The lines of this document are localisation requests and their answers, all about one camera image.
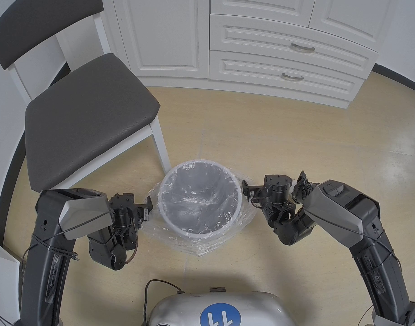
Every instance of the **white logo lettering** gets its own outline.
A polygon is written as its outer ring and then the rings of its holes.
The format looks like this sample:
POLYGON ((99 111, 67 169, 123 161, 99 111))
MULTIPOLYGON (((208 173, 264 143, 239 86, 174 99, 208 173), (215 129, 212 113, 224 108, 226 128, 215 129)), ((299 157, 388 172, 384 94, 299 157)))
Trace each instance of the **white logo lettering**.
POLYGON ((213 319, 212 319, 212 313, 208 313, 207 317, 209 318, 209 326, 218 326, 220 323, 213 323, 213 319))
POLYGON ((224 326, 229 326, 233 323, 233 320, 227 321, 227 314, 226 312, 223 310, 223 324, 224 326))

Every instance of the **chair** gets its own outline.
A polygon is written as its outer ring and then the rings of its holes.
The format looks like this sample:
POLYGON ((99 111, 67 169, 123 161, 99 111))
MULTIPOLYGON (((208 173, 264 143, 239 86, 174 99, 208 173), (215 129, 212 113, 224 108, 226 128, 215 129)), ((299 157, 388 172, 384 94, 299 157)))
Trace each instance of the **chair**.
POLYGON ((157 113, 160 104, 111 53, 102 0, 16 0, 0 18, 0 63, 28 104, 26 160, 31 188, 68 188, 150 135, 171 169, 157 113), (31 100, 14 62, 69 25, 93 16, 104 55, 31 100))

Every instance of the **trash can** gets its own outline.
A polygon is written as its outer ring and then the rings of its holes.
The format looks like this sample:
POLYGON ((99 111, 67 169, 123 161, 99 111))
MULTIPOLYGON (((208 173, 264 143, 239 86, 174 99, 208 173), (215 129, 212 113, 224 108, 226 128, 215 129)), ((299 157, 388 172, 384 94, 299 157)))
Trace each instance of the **trash can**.
POLYGON ((179 164, 159 186, 162 217, 171 230, 189 239, 221 236, 239 218, 241 205, 237 177, 210 160, 179 164))

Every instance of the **metal handle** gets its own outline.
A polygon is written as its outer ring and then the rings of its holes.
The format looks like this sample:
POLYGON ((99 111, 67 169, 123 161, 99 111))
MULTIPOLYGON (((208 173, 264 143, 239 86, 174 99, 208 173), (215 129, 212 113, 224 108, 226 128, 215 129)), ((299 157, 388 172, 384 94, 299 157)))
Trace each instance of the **metal handle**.
POLYGON ((301 76, 301 77, 294 77, 294 76, 286 75, 285 73, 282 73, 281 76, 284 77, 284 78, 286 78, 286 79, 295 79, 297 81, 301 81, 302 79, 304 79, 303 76, 301 76))
POLYGON ((297 44, 296 44, 296 43, 294 43, 294 42, 292 42, 292 43, 291 43, 291 46, 292 46, 293 48, 298 49, 298 50, 301 50, 301 51, 307 51, 307 52, 313 52, 313 51, 315 51, 315 50, 316 50, 316 48, 314 48, 314 47, 304 47, 304 46, 299 46, 299 45, 297 45, 297 44))

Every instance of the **clear tape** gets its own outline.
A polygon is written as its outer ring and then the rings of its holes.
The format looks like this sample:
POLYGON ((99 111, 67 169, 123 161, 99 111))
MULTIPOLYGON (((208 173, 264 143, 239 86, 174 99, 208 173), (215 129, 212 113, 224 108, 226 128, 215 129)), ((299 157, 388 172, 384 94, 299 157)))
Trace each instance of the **clear tape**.
POLYGON ((142 231, 173 249, 203 256, 241 231, 257 212, 242 194, 253 181, 209 160, 174 167, 149 192, 153 210, 142 231))

